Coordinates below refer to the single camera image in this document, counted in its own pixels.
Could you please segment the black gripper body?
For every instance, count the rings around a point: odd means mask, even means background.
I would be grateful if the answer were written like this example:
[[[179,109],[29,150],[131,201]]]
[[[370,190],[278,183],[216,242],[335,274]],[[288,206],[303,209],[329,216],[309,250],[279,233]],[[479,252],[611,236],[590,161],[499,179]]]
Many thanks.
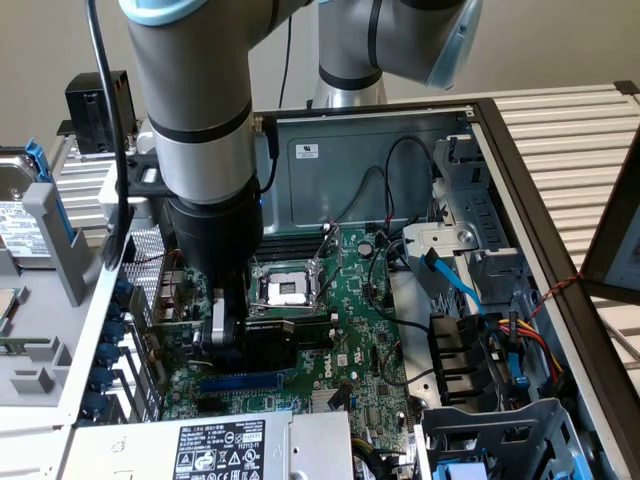
[[[263,238],[258,191],[242,191],[211,205],[168,200],[178,246],[187,262],[205,275],[207,295],[233,329],[248,315],[248,263]]]

